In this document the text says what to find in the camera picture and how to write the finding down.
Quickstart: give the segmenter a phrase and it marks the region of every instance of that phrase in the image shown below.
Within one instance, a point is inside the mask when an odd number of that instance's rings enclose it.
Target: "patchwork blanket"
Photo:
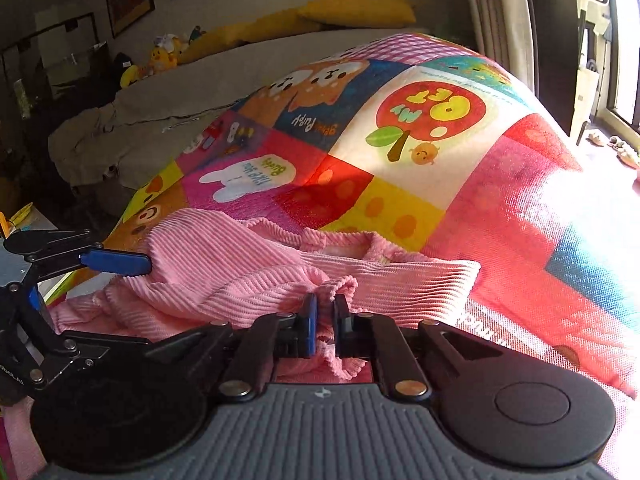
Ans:
[[[574,148],[494,62],[398,34],[301,66],[217,118],[138,191],[106,246],[135,248],[194,207],[478,261],[458,325],[604,384],[618,426],[602,461],[634,478],[640,201]]]

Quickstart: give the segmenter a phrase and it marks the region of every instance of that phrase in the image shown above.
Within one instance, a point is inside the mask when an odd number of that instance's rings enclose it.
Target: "yellow polka dot square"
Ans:
[[[354,206],[325,231],[377,231],[409,251],[420,251],[444,211],[404,189],[374,177]]]

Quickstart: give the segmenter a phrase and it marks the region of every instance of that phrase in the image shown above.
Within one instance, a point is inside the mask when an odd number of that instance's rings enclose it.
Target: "white logo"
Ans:
[[[316,397],[320,397],[321,399],[325,399],[327,397],[331,397],[331,390],[327,390],[326,388],[323,388],[319,392],[314,392],[314,395]]]

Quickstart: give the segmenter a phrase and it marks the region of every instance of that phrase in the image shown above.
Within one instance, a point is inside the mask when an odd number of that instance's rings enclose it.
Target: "window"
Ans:
[[[611,0],[613,26],[607,107],[640,128],[640,0]]]

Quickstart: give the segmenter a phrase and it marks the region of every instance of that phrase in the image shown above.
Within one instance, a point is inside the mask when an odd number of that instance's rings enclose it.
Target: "black circular cover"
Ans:
[[[31,428],[47,461],[113,473],[174,452],[205,414],[204,396],[176,368],[106,360],[54,381],[33,404]]]
[[[592,458],[616,423],[609,396],[580,374],[522,358],[474,362],[442,391],[443,423],[466,446],[511,466]]]

